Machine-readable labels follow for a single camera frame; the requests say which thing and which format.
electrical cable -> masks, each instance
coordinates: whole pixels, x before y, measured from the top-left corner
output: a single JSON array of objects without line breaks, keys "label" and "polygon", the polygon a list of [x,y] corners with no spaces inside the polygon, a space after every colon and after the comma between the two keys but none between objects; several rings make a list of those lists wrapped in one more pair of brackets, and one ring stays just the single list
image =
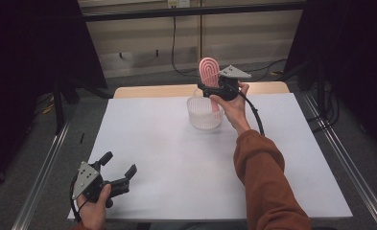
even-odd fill
[{"label": "electrical cable", "polygon": [[[324,117],[325,118],[329,117],[329,119],[327,119],[327,120],[332,120],[332,118],[335,114],[333,104],[332,104],[333,90],[328,90],[328,91],[325,90],[325,92],[329,93],[329,96],[326,99],[326,106],[325,106],[325,109],[324,109],[324,114],[325,114]],[[307,120],[308,123],[310,123],[310,122],[313,122],[313,121],[319,119],[320,117],[322,117],[322,115],[319,115],[319,116],[313,117],[313,118],[308,118],[306,120]]]},{"label": "electrical cable", "polygon": [[251,103],[250,100],[246,97],[246,95],[244,93],[242,93],[242,91],[239,91],[239,95],[242,96],[242,98],[244,98],[246,100],[246,102],[248,103],[248,105],[250,106],[251,111],[253,112],[254,117],[256,118],[257,125],[259,126],[260,134],[262,136],[264,136],[265,133],[264,133],[264,129],[263,129],[262,120],[260,119],[260,116],[259,116],[259,113],[257,112],[257,109],[254,107],[253,103]]},{"label": "electrical cable", "polygon": [[173,66],[173,69],[181,74],[182,76],[186,76],[186,77],[198,77],[198,75],[189,75],[188,73],[191,73],[191,72],[194,72],[196,71],[196,69],[193,69],[193,70],[189,70],[189,71],[179,71],[177,68],[176,68],[176,64],[174,62],[174,49],[176,47],[176,30],[177,30],[177,23],[176,23],[176,17],[174,16],[173,17],[174,19],[174,32],[173,32],[173,48],[171,50],[171,65]]},{"label": "electrical cable", "polygon": [[[334,101],[332,99],[332,97],[335,98],[336,112],[335,112],[334,105],[332,104],[332,101]],[[333,89],[331,89],[331,91],[330,91],[330,96],[328,97],[328,103],[327,104],[330,104],[330,105],[329,105],[329,108],[325,109],[326,112],[329,112],[330,110],[332,110],[332,114],[331,114],[330,118],[327,119],[327,122],[325,124],[323,124],[323,126],[320,126],[320,127],[316,128],[316,129],[313,129],[312,132],[318,132],[318,131],[321,131],[321,130],[325,130],[325,129],[329,128],[329,127],[332,127],[339,120],[339,118],[341,116],[341,109],[340,109],[340,105],[339,105],[339,99],[334,94]]]},{"label": "electrical cable", "polygon": [[256,71],[260,71],[260,70],[264,70],[264,69],[267,69],[266,70],[266,73],[259,79],[257,80],[254,80],[254,81],[260,81],[261,79],[265,78],[267,76],[267,74],[269,73],[270,71],[270,68],[276,64],[276,63],[279,63],[281,61],[286,61],[285,58],[282,58],[282,59],[279,59],[279,60],[276,60],[276,61],[273,61],[272,63],[270,63],[269,65],[265,66],[265,67],[262,67],[262,68],[258,68],[258,69],[253,69],[253,70],[246,70],[245,72],[256,72]]},{"label": "electrical cable", "polygon": [[75,186],[75,182],[77,182],[77,179],[78,179],[78,175],[75,175],[74,179],[72,179],[71,181],[71,185],[69,188],[69,202],[71,203],[71,209],[72,209],[72,212],[74,213],[75,219],[77,220],[77,222],[81,222],[82,218],[79,212],[81,208],[77,211],[77,209],[75,208],[74,200],[72,199],[72,194],[74,194],[74,186]]},{"label": "electrical cable", "polygon": [[78,208],[78,213],[81,212],[81,208],[87,203],[87,200]]}]

black cable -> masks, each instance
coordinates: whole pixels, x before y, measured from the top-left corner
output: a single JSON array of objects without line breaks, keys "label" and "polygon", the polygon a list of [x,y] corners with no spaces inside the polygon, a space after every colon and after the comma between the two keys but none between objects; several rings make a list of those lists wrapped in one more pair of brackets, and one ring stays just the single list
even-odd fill
[{"label": "black cable", "polygon": [[74,186],[75,186],[75,182],[77,182],[77,179],[78,179],[78,175],[75,175],[74,179],[72,179],[71,181],[71,186],[69,188],[69,202],[71,203],[71,209],[72,209],[72,212],[74,213],[75,219],[77,220],[77,222],[81,222],[82,221],[81,215],[79,211],[77,211],[77,209],[75,208],[74,199],[72,199],[72,195],[74,194]]},{"label": "black cable", "polygon": [[176,30],[177,30],[177,23],[176,23],[176,20],[177,20],[177,19],[176,19],[175,16],[173,17],[173,19],[174,19],[174,32],[173,32],[173,49],[171,50],[171,65],[173,66],[173,69],[174,69],[177,73],[181,74],[182,76],[196,77],[196,78],[197,78],[198,75],[188,75],[188,73],[193,72],[193,71],[196,71],[196,69],[182,72],[182,71],[179,71],[179,70],[176,68],[176,64],[175,64],[175,62],[174,62],[174,49],[175,49],[175,47],[176,47]]},{"label": "black cable", "polygon": [[264,133],[264,129],[263,129],[263,124],[262,124],[262,120],[260,119],[260,116],[259,116],[259,113],[257,112],[257,108],[254,107],[253,103],[246,97],[246,95],[240,91],[240,90],[237,90],[236,88],[234,88],[233,86],[231,86],[230,84],[227,84],[225,82],[223,82],[223,85],[229,87],[231,90],[235,91],[236,93],[238,93],[242,98],[245,99],[245,101],[248,103],[248,105],[250,106],[251,108],[251,111],[253,112],[254,114],[254,117],[256,118],[256,121],[257,121],[257,125],[259,126],[259,131],[260,131],[260,134],[262,136],[265,136],[265,133]]},{"label": "black cable", "polygon": [[261,78],[259,78],[259,79],[257,79],[257,80],[254,80],[254,81],[260,81],[261,79],[263,79],[263,78],[265,78],[265,77],[267,76],[267,74],[268,74],[269,71],[270,71],[270,68],[271,68],[274,64],[276,64],[276,63],[278,63],[278,62],[281,62],[281,61],[286,61],[286,59],[285,59],[285,58],[282,58],[282,59],[279,59],[279,60],[273,61],[272,63],[270,63],[269,65],[267,65],[267,66],[265,66],[265,67],[258,68],[258,69],[253,69],[253,70],[246,70],[245,72],[256,72],[256,71],[260,71],[260,70],[267,69],[267,70],[266,70],[266,73],[265,73]]},{"label": "black cable", "polygon": [[299,74],[305,70],[309,70],[306,76],[310,76],[313,70],[313,66],[314,66],[314,63],[311,60],[305,61],[304,63],[297,65],[295,68],[283,74],[280,78],[278,78],[275,81],[287,81],[293,76],[299,76]]},{"label": "black cable", "polygon": [[330,99],[328,99],[328,100],[331,100],[331,108],[329,108],[329,109],[332,109],[333,110],[333,114],[331,115],[331,117],[327,120],[327,122],[325,123],[325,124],[323,124],[322,126],[320,126],[320,127],[318,127],[318,128],[316,128],[316,129],[313,129],[312,130],[312,132],[318,132],[318,131],[321,131],[321,130],[325,130],[325,129],[327,129],[327,128],[329,128],[329,127],[332,127],[332,126],[334,126],[336,123],[337,123],[337,121],[339,120],[339,118],[340,118],[340,115],[341,115],[341,109],[340,109],[340,105],[339,105],[339,99],[338,99],[338,97],[335,95],[334,97],[335,97],[335,102],[336,102],[336,112],[335,112],[335,108],[334,108],[334,106],[332,105],[332,95],[335,95],[334,93],[333,93],[333,90],[331,90],[331,92],[330,92]]},{"label": "black cable", "polygon": [[269,65],[267,65],[265,67],[258,68],[258,69],[253,69],[253,70],[246,70],[245,72],[256,72],[256,71],[260,71],[260,70],[264,70],[264,69],[270,69],[274,64],[276,64],[278,62],[281,62],[281,61],[286,61],[286,60],[287,60],[286,58],[275,60],[275,61],[273,61],[272,63],[270,63]]},{"label": "black cable", "polygon": [[87,203],[87,200],[78,208],[78,213],[81,212],[81,208]]},{"label": "black cable", "polygon": [[[318,89],[318,85],[315,83],[314,85],[313,85],[313,88],[314,89]],[[330,89],[330,90],[325,90],[325,92],[326,93],[329,93],[329,96],[327,97],[327,99],[326,99],[326,106],[325,106],[325,110],[324,110],[324,118],[328,118],[327,120],[332,120],[332,118],[334,117],[334,115],[335,115],[335,110],[334,110],[334,106],[333,106],[333,104],[332,104],[332,97],[333,97],[333,90],[332,90],[332,88]],[[317,120],[317,119],[319,119],[319,118],[321,118],[322,117],[322,114],[320,114],[320,115],[318,115],[317,117],[313,117],[313,118],[308,118],[308,119],[306,119],[307,120],[307,122],[308,123],[310,123],[310,122],[313,122],[313,121],[315,121],[315,120]]]}]

brown sleeve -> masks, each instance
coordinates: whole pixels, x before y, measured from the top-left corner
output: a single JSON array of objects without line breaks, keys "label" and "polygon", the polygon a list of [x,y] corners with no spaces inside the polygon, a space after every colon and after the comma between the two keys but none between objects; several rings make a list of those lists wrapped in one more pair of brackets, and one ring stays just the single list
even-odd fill
[{"label": "brown sleeve", "polygon": [[248,130],[236,144],[233,160],[246,187],[248,229],[311,229],[284,175],[284,158],[274,142]]},{"label": "brown sleeve", "polygon": [[72,230],[90,230],[89,228],[83,226],[82,221],[77,224]]}]

white paper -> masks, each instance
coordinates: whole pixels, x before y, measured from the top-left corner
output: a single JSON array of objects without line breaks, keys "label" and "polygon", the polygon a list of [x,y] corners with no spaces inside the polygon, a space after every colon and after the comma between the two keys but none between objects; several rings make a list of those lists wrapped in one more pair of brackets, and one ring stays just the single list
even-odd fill
[{"label": "white paper", "polygon": [[[266,136],[282,151],[295,198],[310,218],[352,214],[293,94],[248,95]],[[116,180],[132,164],[130,192],[113,198],[108,219],[234,220],[246,218],[245,188],[233,167],[236,131],[224,117],[214,130],[189,123],[188,98],[109,100],[89,163]],[[247,119],[258,129],[247,107]]]}]

clear plastic container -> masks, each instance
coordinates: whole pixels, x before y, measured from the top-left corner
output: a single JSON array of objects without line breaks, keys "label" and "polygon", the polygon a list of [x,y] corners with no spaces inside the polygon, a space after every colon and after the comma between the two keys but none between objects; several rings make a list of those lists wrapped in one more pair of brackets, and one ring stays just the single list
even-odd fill
[{"label": "clear plastic container", "polygon": [[220,105],[212,104],[209,98],[189,98],[187,107],[191,125],[202,130],[218,127],[224,118],[224,110]]}]

